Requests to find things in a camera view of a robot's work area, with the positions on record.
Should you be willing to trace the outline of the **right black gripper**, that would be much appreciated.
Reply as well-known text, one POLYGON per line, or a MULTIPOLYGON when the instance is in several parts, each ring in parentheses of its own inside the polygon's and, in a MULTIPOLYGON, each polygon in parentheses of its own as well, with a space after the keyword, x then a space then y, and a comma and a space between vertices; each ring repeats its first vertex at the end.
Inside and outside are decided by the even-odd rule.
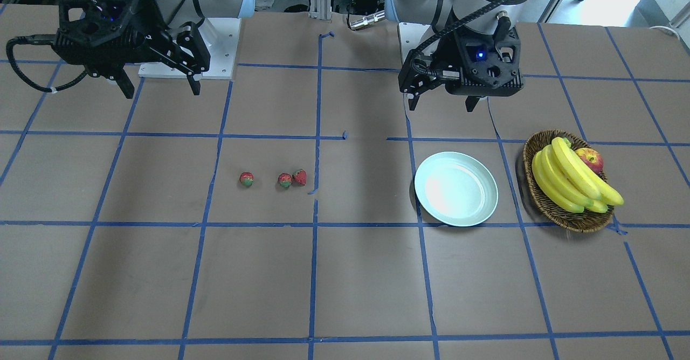
POLYGON ((157 0, 60 0, 52 49, 65 62, 110 78, 127 99, 135 87, 125 64, 158 62, 182 71, 195 96, 210 67, 197 26, 185 23, 171 34, 157 0))

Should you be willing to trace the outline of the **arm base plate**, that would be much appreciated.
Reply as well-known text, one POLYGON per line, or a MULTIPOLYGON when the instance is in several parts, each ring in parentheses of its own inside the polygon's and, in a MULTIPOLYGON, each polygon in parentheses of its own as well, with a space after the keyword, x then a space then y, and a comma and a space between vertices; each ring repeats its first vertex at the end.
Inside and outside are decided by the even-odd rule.
MULTIPOLYGON (((242 20, 238 18, 207 18, 200 28, 210 53, 210 68, 195 79, 232 80, 242 20)), ((185 79, 182 71, 163 63, 140 65, 141 78, 185 79)))
POLYGON ((416 49, 418 45, 433 35, 431 25, 417 23, 399 23, 398 26, 400 70, 407 58, 409 51, 416 49))

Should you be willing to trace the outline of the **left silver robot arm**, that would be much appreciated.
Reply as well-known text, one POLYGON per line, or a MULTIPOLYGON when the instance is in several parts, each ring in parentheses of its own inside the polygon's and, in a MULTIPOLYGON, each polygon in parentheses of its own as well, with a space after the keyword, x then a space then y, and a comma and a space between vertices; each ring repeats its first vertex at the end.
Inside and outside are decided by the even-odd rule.
POLYGON ((472 112, 481 98, 509 97, 525 86, 515 27, 528 0, 385 0, 386 19, 425 24, 419 44, 402 53, 399 90, 409 110, 438 87, 465 96, 472 112))

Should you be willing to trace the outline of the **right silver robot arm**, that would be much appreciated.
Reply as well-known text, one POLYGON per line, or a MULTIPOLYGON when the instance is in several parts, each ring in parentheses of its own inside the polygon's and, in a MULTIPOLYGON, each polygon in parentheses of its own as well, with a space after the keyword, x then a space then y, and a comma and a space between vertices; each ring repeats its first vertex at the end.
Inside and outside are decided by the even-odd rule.
POLYGON ((194 95, 201 80, 230 80, 241 20, 256 0, 60 0, 52 49, 88 76, 135 94, 128 64, 140 75, 185 78, 194 95))

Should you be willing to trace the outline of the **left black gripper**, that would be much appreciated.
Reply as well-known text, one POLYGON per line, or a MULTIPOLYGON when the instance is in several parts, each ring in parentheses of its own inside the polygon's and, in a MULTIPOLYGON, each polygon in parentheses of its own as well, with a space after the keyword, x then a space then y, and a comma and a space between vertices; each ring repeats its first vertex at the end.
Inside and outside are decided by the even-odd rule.
POLYGON ((471 113, 483 96, 508 97, 524 89, 520 72, 521 40, 514 26, 485 35, 461 27, 439 40, 432 53, 409 53, 398 75, 414 111, 422 93, 444 86, 447 93, 467 95, 471 113))

